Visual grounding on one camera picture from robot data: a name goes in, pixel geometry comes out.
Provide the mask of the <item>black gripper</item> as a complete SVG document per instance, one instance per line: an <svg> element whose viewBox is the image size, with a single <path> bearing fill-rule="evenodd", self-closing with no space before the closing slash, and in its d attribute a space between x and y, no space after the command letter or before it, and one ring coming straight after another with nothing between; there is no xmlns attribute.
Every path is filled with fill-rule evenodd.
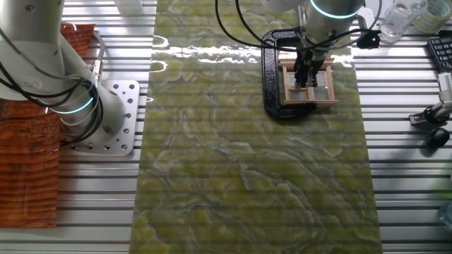
<svg viewBox="0 0 452 254"><path fill-rule="evenodd" d="M317 49L299 49L294 65L297 87L317 87L317 74L326 60L327 51Z"/></svg>

